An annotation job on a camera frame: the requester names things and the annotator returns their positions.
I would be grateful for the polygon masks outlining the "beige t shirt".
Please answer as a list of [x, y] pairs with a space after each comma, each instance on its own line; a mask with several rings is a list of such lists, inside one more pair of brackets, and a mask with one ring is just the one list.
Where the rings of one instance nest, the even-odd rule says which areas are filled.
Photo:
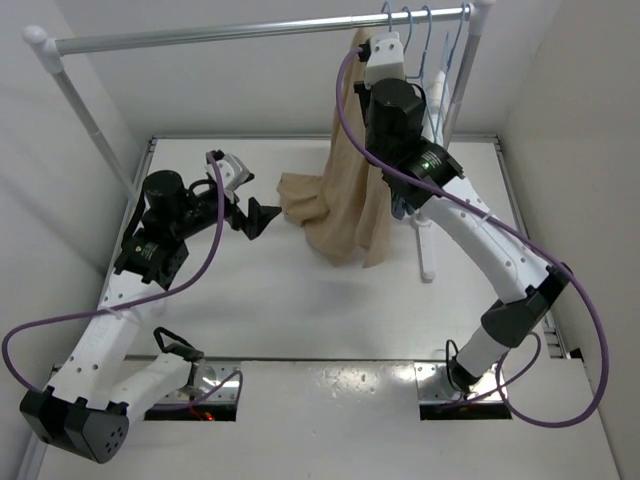
[[277, 192], [285, 217], [332, 265], [364, 253], [362, 266], [383, 263], [391, 248], [391, 193], [333, 118], [330, 151], [320, 175], [284, 173]]

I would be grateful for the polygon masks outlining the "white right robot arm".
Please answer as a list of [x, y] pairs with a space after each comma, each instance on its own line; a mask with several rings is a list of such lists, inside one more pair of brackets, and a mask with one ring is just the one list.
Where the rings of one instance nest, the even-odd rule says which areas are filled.
[[383, 179], [392, 194], [425, 210], [491, 283], [497, 300], [466, 344], [448, 360], [447, 390], [467, 394], [504, 354], [518, 347], [568, 284], [557, 267], [492, 225], [489, 210], [461, 165], [422, 135], [426, 95], [405, 80], [354, 85], [365, 125], [365, 148], [396, 169]]

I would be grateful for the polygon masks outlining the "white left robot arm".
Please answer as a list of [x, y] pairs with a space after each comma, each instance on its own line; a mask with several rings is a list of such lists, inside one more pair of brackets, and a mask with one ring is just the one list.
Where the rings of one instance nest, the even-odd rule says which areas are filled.
[[175, 390], [196, 391], [203, 352], [164, 327], [153, 331], [160, 354], [126, 380], [120, 365], [138, 331], [151, 323], [158, 300], [187, 259], [186, 241], [200, 231], [229, 225], [257, 238], [281, 212], [255, 198], [237, 205], [236, 188], [251, 173], [209, 174], [191, 186], [172, 170], [148, 175], [114, 264], [107, 304], [41, 391], [28, 391], [20, 411], [45, 443], [104, 464], [123, 446], [129, 427]]

